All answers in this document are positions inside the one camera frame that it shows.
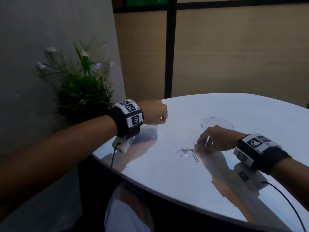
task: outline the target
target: flower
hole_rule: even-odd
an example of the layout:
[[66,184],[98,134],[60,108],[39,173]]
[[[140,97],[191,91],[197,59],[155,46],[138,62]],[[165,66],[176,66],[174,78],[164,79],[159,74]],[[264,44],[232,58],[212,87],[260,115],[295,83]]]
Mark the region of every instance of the flower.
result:
[[45,51],[52,53],[52,52],[56,52],[57,50],[51,46],[51,47],[48,47]]
[[100,67],[101,67],[101,63],[96,63],[95,64],[95,69],[100,69]]
[[46,70],[46,66],[44,66],[41,62],[37,62],[36,67],[38,67],[41,70]]
[[113,61],[111,61],[111,62],[109,63],[109,67],[110,67],[111,69],[114,69],[114,62],[113,62]]
[[87,51],[82,50],[81,54],[83,57],[89,57],[89,54],[87,53]]

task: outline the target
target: wristband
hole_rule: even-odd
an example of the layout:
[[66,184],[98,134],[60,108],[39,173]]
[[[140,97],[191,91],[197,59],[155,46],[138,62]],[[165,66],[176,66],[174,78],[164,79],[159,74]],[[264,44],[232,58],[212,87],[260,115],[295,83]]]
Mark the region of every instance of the wristband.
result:
[[129,139],[136,136],[143,124],[144,116],[138,105],[131,99],[116,103],[115,106],[106,111],[117,125],[117,137]]
[[286,158],[291,158],[281,148],[279,144],[260,134],[249,134],[238,140],[234,154],[247,166],[269,175],[269,172],[277,163]]

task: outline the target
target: skin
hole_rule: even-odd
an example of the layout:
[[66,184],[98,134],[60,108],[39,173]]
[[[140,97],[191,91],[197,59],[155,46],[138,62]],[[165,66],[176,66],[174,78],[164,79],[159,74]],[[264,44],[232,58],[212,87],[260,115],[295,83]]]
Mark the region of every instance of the skin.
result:
[[[244,133],[214,126],[205,130],[197,143],[205,146],[206,151],[210,153],[228,151],[234,149],[238,140],[244,136]],[[309,211],[309,167],[294,159],[285,159],[273,167],[270,175]]]
[[[164,124],[168,109],[160,100],[137,103],[144,123]],[[0,160],[0,222],[28,199],[60,179],[118,133],[105,115],[64,129]]]

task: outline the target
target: round table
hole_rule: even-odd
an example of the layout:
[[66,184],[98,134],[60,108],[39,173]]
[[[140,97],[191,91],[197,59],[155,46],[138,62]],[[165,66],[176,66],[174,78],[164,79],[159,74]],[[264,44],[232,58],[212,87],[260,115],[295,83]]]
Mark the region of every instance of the round table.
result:
[[[309,165],[307,143],[309,110],[252,94],[198,94],[162,100],[168,119],[157,126],[155,140],[133,144],[127,153],[116,152],[113,171],[137,186],[181,206],[234,223],[302,231],[288,202],[273,187],[252,189],[237,174],[233,150],[181,158],[173,154],[192,148],[203,132],[201,120],[218,117],[235,130],[260,133],[279,143],[295,160]],[[114,138],[93,154],[110,167]],[[309,213],[271,176],[263,174],[291,201],[306,228]]]

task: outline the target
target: black vertical bar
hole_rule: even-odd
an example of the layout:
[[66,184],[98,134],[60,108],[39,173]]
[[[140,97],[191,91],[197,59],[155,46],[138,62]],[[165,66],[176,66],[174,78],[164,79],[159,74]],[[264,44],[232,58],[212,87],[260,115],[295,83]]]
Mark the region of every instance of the black vertical bar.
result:
[[166,19],[165,88],[164,98],[172,97],[177,0],[168,0]]
[[122,6],[127,7],[127,0],[122,0]]

